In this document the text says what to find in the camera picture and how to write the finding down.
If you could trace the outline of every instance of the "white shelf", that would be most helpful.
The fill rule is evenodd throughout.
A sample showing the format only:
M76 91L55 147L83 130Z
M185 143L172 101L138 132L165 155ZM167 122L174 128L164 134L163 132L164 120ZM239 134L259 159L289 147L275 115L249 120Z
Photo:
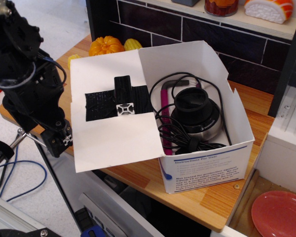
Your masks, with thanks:
M194 16L199 16L205 19L218 21L221 23L230 24L236 27L241 27L247 30L264 33L267 35L280 37L287 40L292 40L296 30L296 18L290 18L283 24L273 23L259 18L247 16L243 5L239 5L236 14L228 17L216 17L205 12L205 0L199 1L193 7L177 4L171 0L140 0L142 2L151 3L167 9L187 13Z

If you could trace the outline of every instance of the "wire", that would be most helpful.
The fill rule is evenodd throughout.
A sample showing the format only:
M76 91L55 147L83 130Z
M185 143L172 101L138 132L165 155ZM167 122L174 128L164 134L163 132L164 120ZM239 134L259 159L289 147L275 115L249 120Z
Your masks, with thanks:
M24 193L18 194L18 195L16 195L16 196L14 196L14 197L8 199L7 201L11 201L11 200L13 200L13 199L15 199L15 198L18 198L18 197L20 197L20 196L23 196L23 195L25 195L25 194L28 194L28 193L34 191L35 189L39 188L39 187L40 187L40 186L46 181L46 179L47 179L47 170L45 169L45 167L44 167L43 165L41 165L40 163L38 163L38 162L36 162L36 161L32 161L32 160L17 160L17 161L14 161L14 162L9 162L9 163L6 163L6 164L2 164L2 165L0 165L0 168L1 168L1 167L4 167L4 166L7 166L7 165L10 165L10 164L21 163L21 162L29 162L29 163L34 163L34 164L39 165L39 166L44 170L45 177L44 177L43 181L42 181L40 184L38 184L36 187L34 187L34 188L32 188L32 189L30 189L30 190L24 192Z
M201 81L203 82L206 82L210 85L212 85L216 90L217 90L217 93L219 95L219 99L220 99L220 106L221 106L221 117L222 117L222 123L223 123L223 127L224 127L224 130L225 130L225 133L226 133L226 136L227 136L227 139L228 139L228 143L229 145L231 146L232 143L231 143L231 139L230 139L230 136L229 136L229 133L228 133L228 130L227 130L227 127L226 127L226 122L225 122L225 117L224 117L224 109L223 109L223 102L222 102L222 95L221 95L221 92L219 90L219 88L212 82L210 81L207 81L207 80L204 80L200 77L197 77L191 73L187 73L187 72L177 72L177 73L173 73L173 74L170 74L170 75L167 75L163 78L161 78L160 80L158 80L151 88L150 92L149 92L149 97L151 99L151 95L152 95L152 92L153 90L155 89L155 87L162 81L170 78L170 77L173 77L173 76L176 76L176 75L183 75L181 77L179 77L179 79L176 80L176 82L174 83L173 87L172 87L172 90L171 90L171 95L173 97L173 99L175 98L174 96L174 89L176 87L176 85L179 83L179 81L181 81L182 79L184 78L194 78L197 83L199 85ZM221 148L221 147L225 147L224 144L219 144L219 143L203 143L203 142L199 142L197 141L198 143L196 143L195 141L195 138L191 137L186 131L185 129L182 127L182 125L180 124L180 122L178 122L176 119L174 119L173 117L170 117L170 116L161 116L160 113L170 107L170 106L173 106L174 104L169 104L169 105L166 105L164 106L163 108L161 108L159 111L157 111L153 106L152 106L152 109L153 111L156 113L155 115L155 118L156 119L159 119L162 123L161 126L159 126L158 130L159 130L159 133L160 133L160 137L161 138L164 138L166 140L168 140L169 142L171 143L174 143L176 144L176 146L164 146L164 148L167 148L167 149L183 149L183 150L187 150L189 151L190 150L190 147L193 147L193 149L196 149L197 151L207 151L207 150L212 150L212 149L217 149L217 148ZM163 119L170 119L170 123L165 123L163 121Z
M2 196L3 191L4 191L4 189L5 189L5 186L6 186L7 182L9 181L9 178L11 177L12 172L13 172L13 170L14 170L14 167L15 167L16 161L17 161L17 159L18 159L18 151L19 151L19 146L16 147L15 158L14 158L14 164L13 164L12 169L10 170L10 173L9 173L7 179L6 179L5 182L4 182L3 188L1 189L0 197Z
M0 177L0 188L1 188L2 184L3 184L3 180L4 180L4 176L5 176L6 169L7 169L7 166L3 167L3 171L2 171L2 174L1 174L1 177Z
M62 86L65 84L66 80L67 80L67 73L65 71L65 69L59 64L57 63L55 60L53 60L51 57L47 57L47 56L44 56L42 53L38 53L37 54L38 58L41 59L41 60L44 60L46 62L49 62L49 63L52 63L54 64L57 68L59 68L63 74L64 74L64 79L62 80L62 82L60 84L47 84L47 83L42 83L41 80L38 80L39 83L41 83L42 85L44 86L47 86L47 87L51 87L51 88L55 88L55 87L59 87L59 86Z

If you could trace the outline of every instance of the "floor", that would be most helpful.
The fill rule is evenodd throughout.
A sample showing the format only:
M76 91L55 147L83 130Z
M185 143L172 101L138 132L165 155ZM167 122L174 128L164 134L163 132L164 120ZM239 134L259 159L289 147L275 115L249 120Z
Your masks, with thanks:
M84 0L14 0L13 2L19 14L25 17L30 25L40 28L40 35L44 38L41 49L49 53L53 59L58 59L90 34ZM3 93L0 93L0 104L2 99ZM17 126L0 116L1 141L10 145L14 141L17 129ZM29 138L19 145L18 160L23 159L37 161L44 165L34 141ZM32 163L19 163L15 166L1 197L7 200L23 193L38 185L43 178L44 172L39 166ZM47 180L41 187L9 203L61 236L80 236L49 172Z

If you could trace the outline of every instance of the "instructions label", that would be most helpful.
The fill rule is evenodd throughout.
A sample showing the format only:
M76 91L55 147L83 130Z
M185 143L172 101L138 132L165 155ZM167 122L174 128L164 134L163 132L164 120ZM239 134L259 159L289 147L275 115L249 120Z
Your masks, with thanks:
M239 167L232 165L227 156L208 156L186 160L175 160L177 167L176 190L199 188L206 185L232 180L240 173Z

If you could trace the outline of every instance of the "yellow corn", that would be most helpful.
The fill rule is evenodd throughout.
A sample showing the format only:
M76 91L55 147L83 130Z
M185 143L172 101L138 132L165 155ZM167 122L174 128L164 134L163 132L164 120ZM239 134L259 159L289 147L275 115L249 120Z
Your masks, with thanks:
M73 59L76 59L76 58L81 58L81 56L79 56L78 54L74 54L74 55L71 55L68 57L68 69L70 70L70 62L71 60Z
M128 39L124 44L125 51L140 49L142 45L136 39Z

